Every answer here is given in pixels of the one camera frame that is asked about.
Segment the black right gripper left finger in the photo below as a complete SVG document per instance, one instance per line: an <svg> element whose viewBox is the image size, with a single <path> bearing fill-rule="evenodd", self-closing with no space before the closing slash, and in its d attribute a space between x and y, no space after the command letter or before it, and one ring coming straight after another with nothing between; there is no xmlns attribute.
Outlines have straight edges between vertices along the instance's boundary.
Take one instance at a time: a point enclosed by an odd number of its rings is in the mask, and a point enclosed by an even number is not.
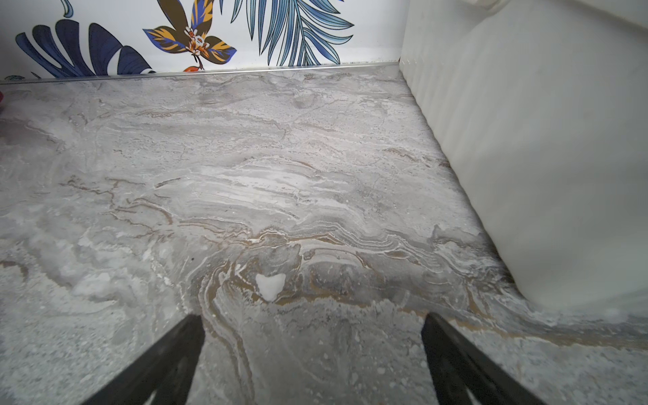
<svg viewBox="0 0 648 405"><path fill-rule="evenodd" d="M188 315L141 354L86 404L185 404L205 331L199 315Z"/></svg>

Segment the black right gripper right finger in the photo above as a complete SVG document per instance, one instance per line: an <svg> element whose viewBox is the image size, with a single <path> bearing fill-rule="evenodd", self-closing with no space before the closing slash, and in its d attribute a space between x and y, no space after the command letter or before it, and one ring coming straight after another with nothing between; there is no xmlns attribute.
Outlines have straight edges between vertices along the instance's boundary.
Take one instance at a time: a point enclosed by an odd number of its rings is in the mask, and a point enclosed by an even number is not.
<svg viewBox="0 0 648 405"><path fill-rule="evenodd" d="M440 314L430 312L421 331L440 404L542 404Z"/></svg>

